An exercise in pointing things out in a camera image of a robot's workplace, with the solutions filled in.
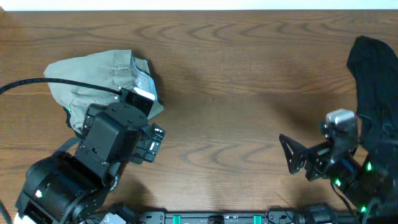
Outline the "grey-green shorts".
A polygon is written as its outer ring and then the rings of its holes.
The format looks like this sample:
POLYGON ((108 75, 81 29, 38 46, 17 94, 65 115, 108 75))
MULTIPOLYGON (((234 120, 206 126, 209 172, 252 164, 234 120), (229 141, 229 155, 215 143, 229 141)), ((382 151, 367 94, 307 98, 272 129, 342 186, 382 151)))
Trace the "grey-green shorts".
MULTIPOLYGON (((51 63, 44 71, 46 78, 60 78, 103 86, 113 90, 126 88, 151 96, 154 104, 149 118, 164 110, 158 101, 154 80, 147 60, 137 58, 132 50, 108 50, 84 57, 75 57, 51 63)), ((81 86, 49 83, 55 101, 71 112, 72 129, 81 133, 85 113, 90 104, 108 105, 117 101, 107 91, 81 86)))

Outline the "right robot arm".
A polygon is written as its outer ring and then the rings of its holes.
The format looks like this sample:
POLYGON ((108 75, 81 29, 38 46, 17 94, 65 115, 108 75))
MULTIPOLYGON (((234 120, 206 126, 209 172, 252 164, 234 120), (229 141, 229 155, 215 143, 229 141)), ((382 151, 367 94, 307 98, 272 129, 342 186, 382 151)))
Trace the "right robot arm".
POLYGON ((301 168, 309 181, 328 179, 354 221, 361 223, 397 223, 397 151, 387 141, 381 149, 369 152, 364 163, 354 159, 358 148, 356 134, 327 134, 326 142, 306 148, 281 134, 291 174, 301 168))

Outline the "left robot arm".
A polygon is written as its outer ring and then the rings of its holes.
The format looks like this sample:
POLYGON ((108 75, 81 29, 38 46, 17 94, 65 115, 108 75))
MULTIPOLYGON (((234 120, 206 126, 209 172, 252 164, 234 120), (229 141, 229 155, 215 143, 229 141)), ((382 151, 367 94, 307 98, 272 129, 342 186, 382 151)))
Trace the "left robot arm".
POLYGON ((57 150, 33 164, 16 202, 34 223, 80 223, 119 184, 128 163, 153 162, 165 131, 149 124, 146 107, 89 105, 75 154, 57 150))

